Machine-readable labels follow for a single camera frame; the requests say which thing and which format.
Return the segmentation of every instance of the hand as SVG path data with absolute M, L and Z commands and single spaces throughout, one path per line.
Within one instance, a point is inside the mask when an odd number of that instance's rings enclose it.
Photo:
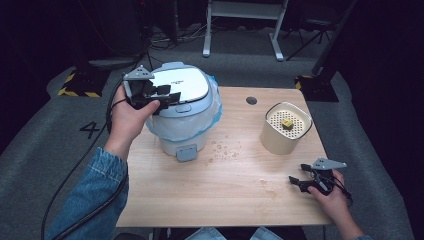
M 343 175 L 339 171 L 333 170 L 333 176 L 340 181 L 335 180 L 336 183 L 344 185 Z M 346 196 L 340 188 L 334 187 L 328 196 L 323 195 L 315 187 L 308 187 L 308 191 L 318 200 L 321 208 L 333 220 L 342 239 L 355 239 L 364 236 L 364 232 L 353 220 L 348 209 Z
M 336 183 L 341 183 L 344 185 L 343 175 L 337 171 L 333 170 L 334 178 L 337 178 L 340 182 L 335 180 Z M 339 218 L 343 218 L 343 215 L 349 213 L 347 206 L 347 199 L 340 188 L 334 186 L 333 191 L 328 195 L 323 195 L 315 187 L 309 187 L 308 191 L 315 197 L 316 200 L 320 203 L 322 209 L 325 213 L 333 220 L 336 221 Z
M 127 160 L 132 141 L 141 133 L 144 122 L 160 105 L 155 100 L 140 110 L 135 110 L 125 101 L 124 87 L 121 85 L 115 94 L 112 109 L 112 129 L 104 149 Z

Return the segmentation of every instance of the jacket sleeve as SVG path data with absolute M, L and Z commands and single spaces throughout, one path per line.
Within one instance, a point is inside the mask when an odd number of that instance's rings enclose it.
M 54 239 L 69 226 L 97 209 L 117 191 L 121 181 L 125 181 L 124 188 L 109 206 L 66 238 L 111 239 L 118 218 L 127 203 L 127 173 L 126 162 L 98 148 L 82 179 L 71 191 L 61 212 L 53 221 L 47 239 Z

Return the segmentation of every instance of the cylindrical container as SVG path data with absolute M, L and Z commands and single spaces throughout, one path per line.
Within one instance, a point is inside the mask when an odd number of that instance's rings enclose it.
M 292 124 L 290 129 L 283 125 L 287 120 Z M 260 139 L 269 152 L 287 155 L 311 127 L 312 118 L 307 113 L 291 103 L 282 102 L 266 113 Z

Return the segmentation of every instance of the cable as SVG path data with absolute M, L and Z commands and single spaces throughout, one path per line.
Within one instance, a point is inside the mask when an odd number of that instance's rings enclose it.
M 47 220 L 47 216 L 49 214 L 49 211 L 50 211 L 51 206 L 53 205 L 54 200 L 56 199 L 56 197 L 59 194 L 59 192 L 62 190 L 62 188 L 65 185 L 65 183 L 71 177 L 72 173 L 74 173 L 75 169 L 77 169 L 77 167 L 81 164 L 81 162 L 84 160 L 84 158 L 91 151 L 91 149 L 93 148 L 94 144 L 97 142 L 97 140 L 99 139 L 100 135 L 103 133 L 105 127 L 106 127 L 106 124 L 100 130 L 99 134 L 96 136 L 96 138 L 94 139 L 93 143 L 91 143 L 91 145 L 89 146 L 89 148 L 87 149 L 87 151 L 83 154 L 83 156 L 80 158 L 80 160 L 77 162 L 77 164 L 71 169 L 71 171 L 68 173 L 68 175 L 62 181 L 62 183 L 60 184 L 60 186 L 58 187 L 58 189 L 54 193 L 52 199 L 50 200 L 49 205 L 47 206 L 47 209 L 46 209 L 46 211 L 44 213 L 43 221 L 41 223 L 41 240 L 44 240 L 44 231 L 45 231 L 45 227 L 46 227 L 46 220 Z
M 330 178 L 327 178 L 327 177 L 324 177 L 324 176 L 318 174 L 318 172 L 316 170 L 311 172 L 311 174 L 314 174 L 313 178 L 315 178 L 315 179 L 318 176 L 319 179 L 324 179 L 325 181 L 328 181 L 328 182 L 332 183 L 334 186 L 338 187 L 342 191 L 342 193 L 346 196 L 346 198 L 348 200 L 348 204 L 347 204 L 348 207 L 353 205 L 352 194 L 347 190 L 347 188 L 343 185 L 343 183 L 338 178 L 334 177 L 334 179 L 337 180 L 337 182 L 339 182 L 340 184 L 336 183 L 335 181 L 333 181 Z
M 101 211 L 103 211 L 105 208 L 107 208 L 111 203 L 113 203 L 113 201 L 115 201 L 115 199 L 121 194 L 121 192 L 124 189 L 125 184 L 127 183 L 127 181 L 128 181 L 128 169 L 127 169 L 127 172 L 125 174 L 124 179 L 122 179 L 122 181 L 119 183 L 118 188 L 112 194 L 112 196 L 110 196 L 102 205 L 100 205 L 94 211 L 92 211 L 91 213 L 87 214 L 85 217 L 83 217 L 80 220 L 78 220 L 71 227 L 67 228 L 65 231 L 61 232 L 59 235 L 57 235 L 53 239 L 54 240 L 57 240 L 57 239 L 63 239 L 63 238 L 65 238 L 70 233 L 72 233 L 76 229 L 80 228 L 87 221 L 89 221 L 93 217 L 97 216 L 97 214 L 99 214 Z
M 83 156 L 80 158 L 80 160 L 77 162 L 77 164 L 71 169 L 71 171 L 68 173 L 68 175 L 62 181 L 62 183 L 59 185 L 58 189 L 56 190 L 56 192 L 54 193 L 53 197 L 51 198 L 51 200 L 49 202 L 49 205 L 47 206 L 47 209 L 46 209 L 46 211 L 44 213 L 43 221 L 41 223 L 41 240 L 44 240 L 45 239 L 45 228 L 46 228 L 47 217 L 48 217 L 49 211 L 51 209 L 51 206 L 53 205 L 53 202 L 56 199 L 56 197 L 58 196 L 59 192 L 62 190 L 63 186 L 68 181 L 68 179 L 70 178 L 70 176 L 74 173 L 75 169 L 77 169 L 77 167 L 82 163 L 82 161 L 85 159 L 85 157 L 91 151 L 91 149 L 93 148 L 94 144 L 97 142 L 97 140 L 99 139 L 99 137 L 102 135 L 102 133 L 103 133 L 103 131 L 105 130 L 106 127 L 108 128 L 108 132 L 110 132 L 110 128 L 112 127 L 111 111 L 112 111 L 113 107 L 115 107 L 118 103 L 121 103 L 121 102 L 123 102 L 123 101 L 126 100 L 126 99 L 119 100 L 119 101 L 117 101 L 116 103 L 114 103 L 112 105 L 112 102 L 113 102 L 113 99 L 115 97 L 116 91 L 117 91 L 118 87 L 120 86 L 121 82 L 122 82 L 122 78 L 115 85 L 115 87 L 114 87 L 114 89 L 112 91 L 111 97 L 109 98 L 109 104 L 107 105 L 108 108 L 106 110 L 106 112 L 107 112 L 107 114 L 106 114 L 106 123 L 103 125 L 103 127 L 100 130 L 99 134 L 96 136 L 96 138 L 94 139 L 94 141 L 91 143 L 91 145 L 89 146 L 89 148 L 87 149 L 87 151 L 83 154 Z M 75 231 L 76 229 L 78 229 L 79 227 L 81 227 L 81 225 L 83 225 L 84 223 L 86 223 L 87 221 L 89 221 L 91 218 L 95 217 L 97 214 L 99 214 L 101 211 L 103 211 L 107 206 L 109 206 L 116 199 L 117 196 L 119 196 L 119 194 L 122 192 L 122 189 L 125 186 L 125 183 L 127 181 L 128 181 L 128 169 L 127 169 L 126 176 L 119 183 L 117 190 L 112 194 L 112 196 L 109 199 L 107 199 L 97 209 L 95 209 L 91 213 L 87 214 L 85 217 L 83 217 L 83 218 L 79 219 L 78 221 L 76 221 L 73 225 L 71 225 L 69 228 L 65 229 L 64 231 L 62 231 L 59 235 L 57 235 L 53 239 L 63 239 L 64 237 L 66 237 L 67 235 L 69 235 L 70 233 L 72 233 L 73 231 Z

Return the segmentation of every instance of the wooden table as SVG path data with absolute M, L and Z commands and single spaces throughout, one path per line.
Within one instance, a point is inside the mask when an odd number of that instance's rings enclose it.
M 119 227 L 321 225 L 331 221 L 288 176 L 309 180 L 301 163 L 326 157 L 313 125 L 290 155 L 274 155 L 259 135 L 266 112 L 290 102 L 309 113 L 296 89 L 220 87 L 223 115 L 196 160 L 180 163 L 145 127 L 131 146 L 130 192 Z M 250 105 L 247 97 L 255 97 Z

